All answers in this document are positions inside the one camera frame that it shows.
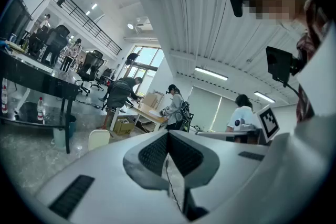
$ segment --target floor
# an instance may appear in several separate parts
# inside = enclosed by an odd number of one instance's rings
[[[70,76],[80,79],[73,71],[69,71]],[[90,83],[86,82],[85,87],[90,88]],[[98,100],[106,93],[104,90],[98,90],[96,87],[90,88],[88,97],[78,95],[77,100],[85,103],[102,105]],[[15,85],[12,82],[7,83],[8,98],[19,100],[25,93],[26,88]],[[37,103],[39,97],[43,98],[44,105],[56,108],[61,107],[59,98],[31,90],[27,101]],[[41,130],[24,125],[1,125],[0,131],[0,160],[7,170],[12,182],[32,195],[52,176],[64,169],[66,166],[82,157],[88,151],[89,134],[96,127],[101,126],[106,112],[97,109],[92,105],[74,102],[71,114],[77,118],[76,132],[70,140],[70,154],[66,154],[65,149],[59,149],[53,140],[53,130]],[[130,135],[118,136],[113,133],[114,138],[110,138],[110,143],[117,142],[144,133],[141,129],[135,127]],[[182,208],[184,196],[184,179],[172,159],[169,159],[167,169],[169,179],[173,185],[176,199],[170,189],[169,196],[177,200]],[[165,165],[162,169],[162,177],[167,179]]]

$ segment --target black glass table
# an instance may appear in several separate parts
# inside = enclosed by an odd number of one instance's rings
[[[14,112],[14,106],[8,108],[8,113],[6,114],[0,112],[0,119],[2,121],[11,121],[40,127],[64,128],[66,151],[70,153],[70,112],[72,102],[76,99],[78,94],[79,85],[76,83],[75,78],[68,73],[54,70],[50,72],[48,66],[33,61],[34,60],[28,60],[27,57],[15,52],[9,55],[7,51],[0,49],[0,81],[6,78],[28,89],[62,98],[61,109],[48,108],[45,106],[44,120],[39,121],[37,120],[37,104],[25,102],[17,113]],[[68,104],[66,113],[64,113],[66,99],[68,100]]]

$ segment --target railing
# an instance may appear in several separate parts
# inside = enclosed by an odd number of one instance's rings
[[[81,26],[92,34],[96,39],[103,43],[111,52],[118,55],[121,48],[98,26],[90,19],[84,11],[80,9],[72,0],[64,0],[61,8],[75,19]]]

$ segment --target woman with backpack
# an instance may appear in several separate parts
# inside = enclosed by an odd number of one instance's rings
[[[183,121],[182,119],[180,119],[179,121],[176,118],[176,113],[181,109],[183,98],[180,90],[174,84],[169,85],[168,92],[173,96],[172,104],[170,105],[170,107],[161,110],[160,115],[169,117],[167,123],[168,130],[179,130]]]

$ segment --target white t-shirt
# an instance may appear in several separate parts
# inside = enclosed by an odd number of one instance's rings
[[[252,112],[252,108],[249,106],[242,106],[240,108],[237,108],[232,116],[230,121],[228,122],[227,126],[234,128],[235,127],[235,121],[239,119],[244,119],[245,124],[254,124],[254,126],[258,126],[256,120],[256,116]]]

